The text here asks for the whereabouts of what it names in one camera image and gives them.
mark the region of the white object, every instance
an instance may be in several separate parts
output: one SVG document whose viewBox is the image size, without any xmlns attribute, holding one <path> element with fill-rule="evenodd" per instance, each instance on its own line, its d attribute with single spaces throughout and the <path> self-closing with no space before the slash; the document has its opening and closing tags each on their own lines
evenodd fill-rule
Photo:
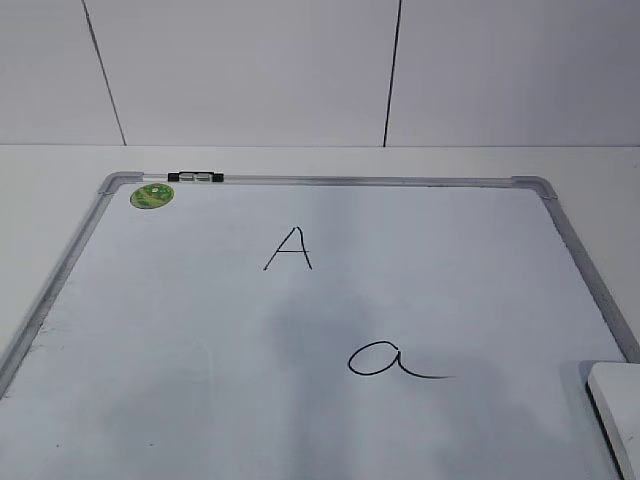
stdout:
<svg viewBox="0 0 640 480">
<path fill-rule="evenodd" d="M 80 0 L 0 6 L 0 143 L 121 145 Z"/>
<path fill-rule="evenodd" d="M 615 475 L 581 363 L 622 357 L 533 192 L 135 188 L 0 402 L 11 478 Z M 292 225 L 313 270 L 264 272 Z M 354 375 L 376 340 L 454 378 Z"/>
<path fill-rule="evenodd" d="M 404 0 L 387 145 L 638 145 L 640 3 Z"/>
<path fill-rule="evenodd" d="M 381 145 L 388 0 L 87 2 L 130 145 Z"/>
<path fill-rule="evenodd" d="M 625 480 L 640 478 L 640 365 L 598 363 L 589 387 Z"/>
</svg>

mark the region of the black marker writing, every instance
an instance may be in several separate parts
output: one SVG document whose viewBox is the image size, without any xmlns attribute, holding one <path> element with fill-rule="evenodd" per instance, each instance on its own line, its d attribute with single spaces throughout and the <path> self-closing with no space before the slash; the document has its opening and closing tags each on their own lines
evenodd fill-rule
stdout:
<svg viewBox="0 0 640 480">
<path fill-rule="evenodd" d="M 295 232 L 296 230 L 298 231 L 298 234 L 300 236 L 300 248 L 302 248 L 302 250 L 281 250 L 281 248 L 284 246 L 285 243 L 287 243 L 287 240 L 289 240 L 291 235 L 293 235 L 293 232 Z M 276 251 L 273 252 L 273 255 L 271 255 L 271 258 L 262 269 L 263 271 L 266 271 L 267 268 L 269 268 L 269 265 L 271 265 L 271 262 L 273 262 L 273 259 L 276 258 L 276 255 L 279 253 L 303 253 L 304 258 L 307 260 L 307 265 L 309 266 L 309 270 L 313 269 L 313 267 L 311 266 L 311 261 L 309 260 L 309 255 L 308 255 L 309 252 L 304 246 L 304 234 L 302 233 L 302 229 L 300 227 L 293 227 L 289 232 L 289 235 L 284 237 L 284 240 L 282 241 L 282 243 L 278 245 L 278 248 L 276 248 Z"/>
<path fill-rule="evenodd" d="M 389 345 L 389 346 L 393 347 L 396 350 L 396 352 L 397 352 L 396 356 L 391 361 L 391 363 L 389 363 L 389 365 L 387 365 L 386 367 L 381 368 L 380 370 L 375 370 L 373 372 L 362 372 L 360 370 L 356 370 L 355 368 L 353 368 L 353 366 L 351 365 L 351 362 L 353 362 L 353 360 L 358 356 L 358 354 L 363 352 L 367 348 L 373 347 L 374 345 Z M 400 351 L 400 349 L 398 347 L 396 347 L 393 343 L 388 342 L 387 340 L 380 340 L 378 342 L 373 342 L 373 343 L 365 345 L 364 347 L 359 348 L 358 350 L 356 350 L 355 353 L 353 355 L 351 355 L 351 357 L 349 357 L 349 361 L 347 362 L 347 367 L 349 367 L 349 370 L 351 370 L 356 375 L 361 375 L 363 377 L 371 377 L 373 375 L 378 375 L 378 374 L 380 374 L 382 372 L 386 372 L 391 367 L 393 367 L 396 363 L 398 364 L 398 367 L 400 367 L 400 369 L 402 369 L 403 372 L 408 373 L 409 375 L 412 375 L 414 377 L 428 378 L 430 380 L 441 380 L 443 378 L 451 378 L 451 377 L 448 377 L 448 376 L 447 377 L 441 377 L 441 376 L 434 376 L 434 375 L 420 375 L 419 373 L 412 372 L 411 370 L 409 370 L 407 367 L 405 367 L 402 364 L 402 352 Z"/>
</svg>

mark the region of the green round magnet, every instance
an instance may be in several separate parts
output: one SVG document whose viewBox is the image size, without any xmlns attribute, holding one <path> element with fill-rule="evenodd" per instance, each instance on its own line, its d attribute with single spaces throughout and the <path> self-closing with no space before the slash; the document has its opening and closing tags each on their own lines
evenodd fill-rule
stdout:
<svg viewBox="0 0 640 480">
<path fill-rule="evenodd" d="M 161 183 L 145 185 L 131 195 L 131 205 L 143 209 L 164 207 L 171 200 L 173 200 L 173 188 Z"/>
</svg>

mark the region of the white wall panel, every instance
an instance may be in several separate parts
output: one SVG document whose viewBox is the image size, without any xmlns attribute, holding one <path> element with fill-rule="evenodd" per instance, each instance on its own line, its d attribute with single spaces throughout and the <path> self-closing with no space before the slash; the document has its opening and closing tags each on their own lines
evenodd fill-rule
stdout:
<svg viewBox="0 0 640 480">
<path fill-rule="evenodd" d="M 640 144 L 640 2 L 404 0 L 388 144 Z"/>
<path fill-rule="evenodd" d="M 90 0 L 127 143 L 380 145 L 389 0 Z"/>
<path fill-rule="evenodd" d="M 0 143 L 122 143 L 80 0 L 0 2 Z"/>
</svg>

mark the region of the letter a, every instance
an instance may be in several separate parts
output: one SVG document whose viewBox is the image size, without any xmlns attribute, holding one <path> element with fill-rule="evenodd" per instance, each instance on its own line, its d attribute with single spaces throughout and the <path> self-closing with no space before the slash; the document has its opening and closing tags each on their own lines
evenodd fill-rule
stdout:
<svg viewBox="0 0 640 480">
<path fill-rule="evenodd" d="M 284 244 L 287 243 L 287 240 L 289 240 L 289 238 L 291 238 L 291 235 L 293 235 L 293 232 L 295 232 L 296 230 L 298 231 L 298 235 L 300 236 L 300 247 L 302 248 L 302 250 L 281 250 L 282 247 L 284 246 Z M 307 260 L 307 265 L 309 266 L 309 270 L 312 270 L 311 261 L 309 260 L 309 255 L 308 255 L 307 249 L 304 246 L 304 236 L 302 234 L 302 229 L 300 227 L 293 227 L 291 229 L 291 231 L 289 232 L 289 235 L 284 237 L 284 240 L 282 241 L 282 243 L 278 246 L 276 251 L 273 252 L 273 255 L 271 255 L 271 258 L 269 259 L 267 264 L 262 269 L 263 271 L 266 271 L 267 268 L 269 268 L 269 265 L 271 265 L 271 262 L 273 262 L 273 259 L 276 258 L 276 255 L 279 254 L 279 253 L 303 253 L 304 254 L 304 258 Z"/>
</svg>

